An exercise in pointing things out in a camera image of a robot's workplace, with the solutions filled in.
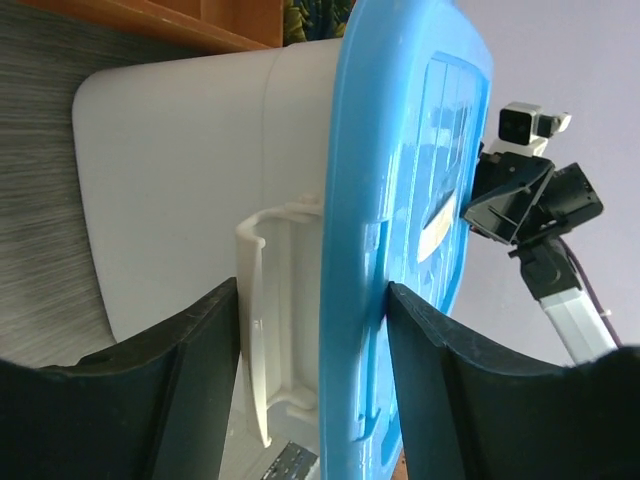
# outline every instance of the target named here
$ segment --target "robotic arm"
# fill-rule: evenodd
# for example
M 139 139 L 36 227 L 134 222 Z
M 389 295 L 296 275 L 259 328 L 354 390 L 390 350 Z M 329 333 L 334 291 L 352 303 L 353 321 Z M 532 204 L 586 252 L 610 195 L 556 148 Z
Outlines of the robotic arm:
M 603 211 L 577 163 L 556 170 L 542 157 L 571 116 L 511 103 L 500 112 L 498 139 L 481 147 L 472 201 L 463 212 L 472 230 L 515 250 L 533 298 L 576 363 L 620 346 L 576 256 L 561 238 Z

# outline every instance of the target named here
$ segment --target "blue plastic rim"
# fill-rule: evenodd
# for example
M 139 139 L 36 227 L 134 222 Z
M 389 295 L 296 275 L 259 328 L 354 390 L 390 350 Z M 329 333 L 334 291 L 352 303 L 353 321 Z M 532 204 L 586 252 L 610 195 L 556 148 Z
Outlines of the blue plastic rim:
M 445 0 L 358 0 L 336 74 L 320 307 L 323 478 L 388 479 L 402 439 L 385 323 L 389 281 L 449 313 L 465 261 L 491 56 Z M 455 221 L 419 261 L 425 225 Z

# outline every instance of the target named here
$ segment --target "cable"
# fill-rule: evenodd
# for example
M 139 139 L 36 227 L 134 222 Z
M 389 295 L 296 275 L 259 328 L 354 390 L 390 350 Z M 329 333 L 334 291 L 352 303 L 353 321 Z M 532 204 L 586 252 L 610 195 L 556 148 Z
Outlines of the cable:
M 587 295 L 589 295 L 589 298 L 593 302 L 593 305 L 596 307 L 596 311 L 598 312 L 598 315 L 600 315 L 600 318 L 602 319 L 602 323 L 604 323 L 604 326 L 609 332 L 609 335 L 611 335 L 611 338 L 613 338 L 613 342 L 616 344 L 616 347 L 621 347 L 622 342 L 620 341 L 620 337 L 618 336 L 618 333 L 616 332 L 615 328 L 613 328 L 613 325 L 611 324 L 611 320 L 609 319 L 610 313 L 608 313 L 607 311 L 605 311 L 604 308 L 602 308 L 602 304 L 600 303 L 600 300 L 596 295 L 593 285 L 591 285 L 591 282 L 589 281 L 589 277 L 587 276 L 587 273 L 585 272 L 584 268 L 582 267 L 582 264 L 578 260 L 578 257 L 576 256 L 575 252 L 571 250 L 571 247 L 567 245 L 567 242 L 565 242 L 564 239 L 558 237 L 558 240 L 560 241 L 560 244 L 562 245 L 565 252 L 567 253 L 569 260 L 571 261 L 576 271 L 578 272 L 578 275 L 582 280 L 582 284 L 584 285 L 584 288 L 587 291 Z

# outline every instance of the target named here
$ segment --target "gray fabric surface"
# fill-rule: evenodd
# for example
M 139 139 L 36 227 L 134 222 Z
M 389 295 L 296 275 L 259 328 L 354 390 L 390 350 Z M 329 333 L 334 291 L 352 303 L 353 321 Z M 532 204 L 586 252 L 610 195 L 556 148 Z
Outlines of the gray fabric surface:
M 197 55 L 0 0 L 0 357 L 70 365 L 113 343 L 82 211 L 73 95 L 98 70 Z

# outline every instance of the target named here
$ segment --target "camera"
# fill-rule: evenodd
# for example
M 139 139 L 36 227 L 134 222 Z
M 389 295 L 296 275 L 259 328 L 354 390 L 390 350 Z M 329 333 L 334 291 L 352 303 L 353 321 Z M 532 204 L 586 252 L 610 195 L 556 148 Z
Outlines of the camera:
M 536 138 L 551 138 L 563 131 L 570 116 L 543 115 L 542 107 L 528 103 L 513 102 L 500 110 L 498 137 L 500 140 L 527 146 Z

